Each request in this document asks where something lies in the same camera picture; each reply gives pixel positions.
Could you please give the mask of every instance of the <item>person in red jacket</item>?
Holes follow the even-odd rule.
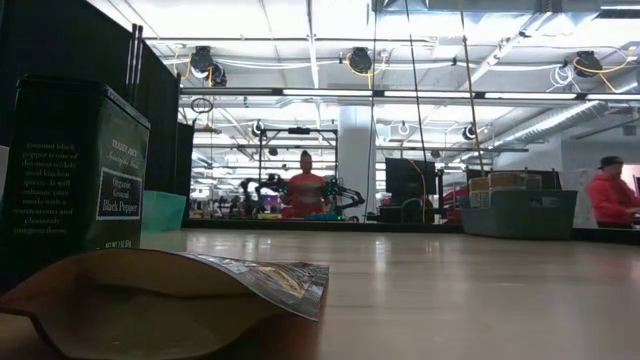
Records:
[[[620,178],[623,165],[617,156],[602,158],[602,173],[587,188],[598,227],[632,229],[633,216],[640,212],[640,198]]]
[[[313,159],[306,150],[300,156],[302,174],[289,180],[287,198],[291,200],[292,216],[304,218],[307,215],[324,213],[322,186],[324,179],[311,173]]]

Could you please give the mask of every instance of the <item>black curtain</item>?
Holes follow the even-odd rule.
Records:
[[[151,124],[145,190],[174,191],[179,91],[177,78],[144,44],[135,107]]]
[[[98,81],[125,96],[130,31],[85,0],[1,2],[0,145],[11,142],[16,84],[26,74]]]
[[[176,143],[176,188],[175,193],[185,196],[187,204],[183,220],[189,218],[189,195],[191,194],[191,153],[193,152],[193,126],[178,124]]]
[[[97,81],[126,98],[130,29],[85,0],[2,2],[0,145],[11,143],[16,84],[26,74]],[[144,44],[138,96],[132,105],[151,124],[147,190],[173,192],[175,188],[178,96],[176,78]]]

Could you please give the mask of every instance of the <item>table surface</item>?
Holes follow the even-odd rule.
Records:
[[[189,230],[143,247],[329,264],[305,359],[637,359],[640,247],[458,234]],[[0,353],[28,352],[28,322],[0,328]]]

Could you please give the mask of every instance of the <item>monitor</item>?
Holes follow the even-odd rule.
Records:
[[[436,164],[411,159],[385,159],[386,191],[394,198],[420,198],[423,193],[422,175],[427,195],[437,194]]]

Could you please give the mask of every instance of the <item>ceiling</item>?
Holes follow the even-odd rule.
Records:
[[[187,74],[189,54],[195,46],[211,46],[214,59],[225,69],[228,87],[467,89],[463,29],[457,12],[412,12],[407,21],[404,11],[376,15],[370,11],[370,0],[88,1],[127,29],[132,22],[145,26],[147,42],[172,71]],[[601,78],[573,77],[568,81],[566,73],[558,68],[565,59],[572,61],[577,51],[588,50],[594,51],[605,69],[625,64],[606,74],[609,80],[627,76],[638,67],[635,61],[640,53],[636,49],[638,39],[636,32],[629,29],[637,28],[640,20],[602,19],[595,15],[467,13],[465,33],[470,72],[474,74],[473,89],[605,92]],[[346,65],[344,59],[355,46],[367,47],[375,55],[375,76],[356,74]],[[194,76],[183,79],[184,87],[203,85],[206,86]],[[183,97],[180,121],[195,120],[197,128],[208,124],[222,131],[220,135],[197,133],[195,144],[218,147],[196,149],[194,164],[247,168],[257,166],[249,160],[252,151],[243,155],[219,147],[255,143],[250,128],[257,119],[272,128],[337,128],[341,106],[313,101],[293,102],[282,108],[216,106],[211,113],[198,115],[189,106],[192,100],[193,97]],[[527,104],[477,106],[481,140],[490,142],[547,110]],[[471,107],[446,101],[422,105],[419,111],[411,103],[375,103],[378,145],[419,144],[418,113],[427,146],[468,146],[461,131],[472,120]],[[405,126],[410,130],[408,134],[400,131]],[[282,135],[272,144],[326,145],[327,141],[317,135],[305,139]],[[316,160],[333,158],[330,149],[313,153]],[[378,161],[383,161],[384,155],[395,154],[378,152]],[[406,156],[422,157],[422,154],[408,152]],[[297,161],[298,157],[297,151],[283,149],[277,157],[283,162],[273,162],[273,166]],[[242,177],[255,171],[238,168],[232,173]]]

